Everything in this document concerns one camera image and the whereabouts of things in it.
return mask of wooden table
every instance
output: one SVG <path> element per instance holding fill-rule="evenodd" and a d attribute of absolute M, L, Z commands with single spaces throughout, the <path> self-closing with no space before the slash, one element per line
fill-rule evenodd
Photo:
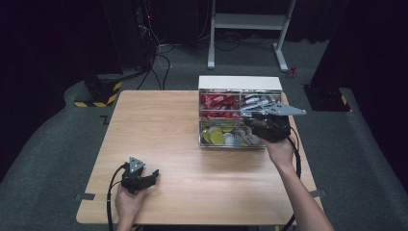
<path fill-rule="evenodd" d="M 293 210 L 267 151 L 200 148 L 198 120 L 197 90 L 123 91 L 86 189 L 95 198 L 82 200 L 77 220 L 107 223 L 109 183 L 115 170 L 133 156 L 146 163 L 143 175 L 156 169 L 161 173 L 156 186 L 149 188 L 135 223 L 285 224 Z M 314 191 L 301 144 L 300 155 L 302 181 Z"/>

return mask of storage box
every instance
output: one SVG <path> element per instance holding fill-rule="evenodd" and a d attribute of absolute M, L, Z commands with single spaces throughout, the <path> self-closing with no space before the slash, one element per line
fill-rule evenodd
<path fill-rule="evenodd" d="M 263 147 L 242 117 L 280 102 L 278 77 L 199 76 L 200 147 Z"/>

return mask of hazard stripe tape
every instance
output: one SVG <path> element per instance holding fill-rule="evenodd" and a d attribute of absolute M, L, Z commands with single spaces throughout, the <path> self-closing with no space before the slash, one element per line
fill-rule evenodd
<path fill-rule="evenodd" d="M 80 107 L 80 108 L 86 108 L 86 107 L 97 107 L 97 108 L 104 108 L 104 107 L 109 107 L 111 106 L 116 98 L 117 98 L 117 93 L 119 92 L 119 88 L 122 86 L 122 82 L 118 82 L 117 84 L 114 85 L 113 92 L 111 97 L 109 97 L 107 102 L 92 102 L 92 101 L 75 101 L 75 106 Z"/>
<path fill-rule="evenodd" d="M 342 101 L 343 101 L 343 103 L 344 103 L 345 105 L 347 104 L 347 99 L 345 98 L 344 95 L 342 95 Z"/>

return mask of black stand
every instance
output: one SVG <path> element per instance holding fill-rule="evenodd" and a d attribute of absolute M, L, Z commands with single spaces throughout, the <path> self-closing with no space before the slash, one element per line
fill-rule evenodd
<path fill-rule="evenodd" d="M 310 85 L 304 85 L 306 96 L 313 111 L 350 112 L 347 100 L 339 90 L 315 90 Z"/>

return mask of yellow object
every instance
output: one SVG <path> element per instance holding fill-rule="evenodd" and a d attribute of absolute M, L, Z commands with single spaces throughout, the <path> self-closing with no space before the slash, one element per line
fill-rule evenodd
<path fill-rule="evenodd" d="M 222 145 L 224 144 L 224 135 L 222 134 L 222 132 L 213 131 L 210 134 L 210 140 L 215 145 Z"/>
<path fill-rule="evenodd" d="M 204 140 L 205 140 L 207 143 L 211 143 L 210 133 L 208 132 L 207 129 L 204 129 L 204 130 L 201 132 L 201 137 L 204 138 Z"/>

